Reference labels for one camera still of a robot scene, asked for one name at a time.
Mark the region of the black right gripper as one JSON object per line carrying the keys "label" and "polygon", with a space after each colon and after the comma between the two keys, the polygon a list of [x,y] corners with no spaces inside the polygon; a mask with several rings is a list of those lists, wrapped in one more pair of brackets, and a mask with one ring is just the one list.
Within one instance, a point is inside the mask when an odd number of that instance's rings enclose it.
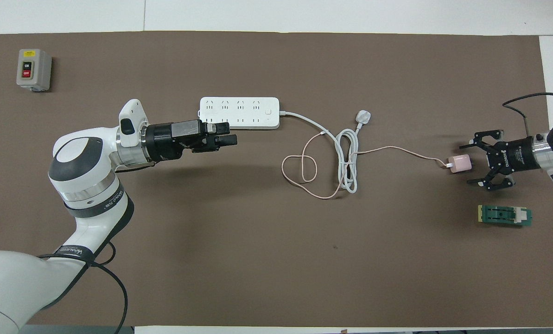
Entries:
{"label": "black right gripper", "polygon": [[[503,130],[490,130],[476,132],[473,139],[467,144],[460,145],[460,149],[478,147],[487,152],[487,160],[490,171],[482,178],[467,180],[467,184],[484,188],[488,192],[494,192],[514,186],[512,173],[534,169],[534,154],[532,137],[514,141],[501,141]],[[493,145],[488,144],[484,137],[492,137],[497,140]],[[494,181],[502,175],[501,180]]]}

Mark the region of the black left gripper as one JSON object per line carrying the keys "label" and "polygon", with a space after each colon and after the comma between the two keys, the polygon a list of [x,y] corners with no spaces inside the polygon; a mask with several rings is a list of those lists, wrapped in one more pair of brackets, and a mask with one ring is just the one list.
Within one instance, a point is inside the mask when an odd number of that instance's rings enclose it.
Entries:
{"label": "black left gripper", "polygon": [[146,128],[146,153],[150,161],[180,159],[185,149],[194,154],[214,152],[237,145],[237,135],[229,135],[229,122],[201,120],[156,123]]}

